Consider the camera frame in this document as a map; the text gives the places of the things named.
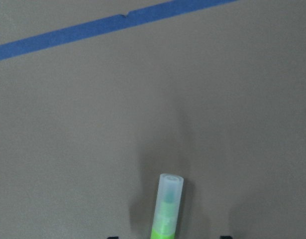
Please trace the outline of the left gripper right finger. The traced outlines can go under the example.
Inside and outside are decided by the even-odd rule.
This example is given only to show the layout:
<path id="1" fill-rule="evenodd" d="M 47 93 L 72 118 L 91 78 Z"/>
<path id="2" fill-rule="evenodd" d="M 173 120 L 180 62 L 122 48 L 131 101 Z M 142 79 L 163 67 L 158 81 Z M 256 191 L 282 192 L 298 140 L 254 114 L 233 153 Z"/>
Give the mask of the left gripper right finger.
<path id="1" fill-rule="evenodd" d="M 232 239 L 232 236 L 220 236 L 219 239 Z"/>

